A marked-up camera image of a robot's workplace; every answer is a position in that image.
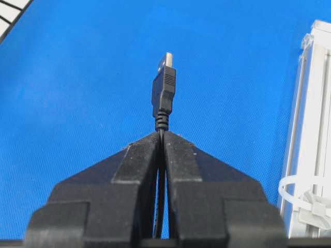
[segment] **blue fabric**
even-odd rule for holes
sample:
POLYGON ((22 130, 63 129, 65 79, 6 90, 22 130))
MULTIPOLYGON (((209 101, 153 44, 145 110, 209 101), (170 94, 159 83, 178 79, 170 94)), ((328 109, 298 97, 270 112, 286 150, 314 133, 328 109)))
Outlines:
POLYGON ((23 238, 57 182, 153 131, 165 52, 171 131, 275 204, 300 41, 330 11, 329 0, 33 1, 0 45, 0 239, 23 238))

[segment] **usb connector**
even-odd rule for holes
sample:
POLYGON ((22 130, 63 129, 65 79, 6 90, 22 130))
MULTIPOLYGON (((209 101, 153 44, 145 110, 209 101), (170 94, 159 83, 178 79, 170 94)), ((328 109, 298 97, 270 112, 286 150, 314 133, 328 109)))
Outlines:
POLYGON ((153 80, 152 105, 155 130, 169 129, 169 115, 176 90, 176 70, 172 67, 173 55, 166 53, 158 65, 158 74, 153 80))

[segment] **black cable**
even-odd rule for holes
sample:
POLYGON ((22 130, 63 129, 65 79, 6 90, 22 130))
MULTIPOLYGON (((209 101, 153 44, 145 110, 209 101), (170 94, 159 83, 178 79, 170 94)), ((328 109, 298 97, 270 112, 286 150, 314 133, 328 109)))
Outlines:
POLYGON ((159 181, 158 181, 158 199, 157 199, 157 210, 156 218, 154 224, 154 238, 160 238, 162 234, 163 226, 163 215, 164 215, 164 193, 165 193, 165 178, 166 178, 166 168, 164 164, 164 155, 163 155, 163 136, 164 130, 159 129, 158 133, 160 134, 160 160, 159 160, 159 181))
POLYGON ((169 129, 169 115, 172 112, 172 102, 176 90, 176 70, 172 67, 172 54, 166 53, 159 63, 158 74, 153 80, 152 105, 155 118, 155 130, 160 134, 160 148, 158 154, 158 194, 156 213, 154 218, 153 238, 160 238, 162 234, 164 194, 166 183, 166 165, 164 161, 164 132, 169 129))

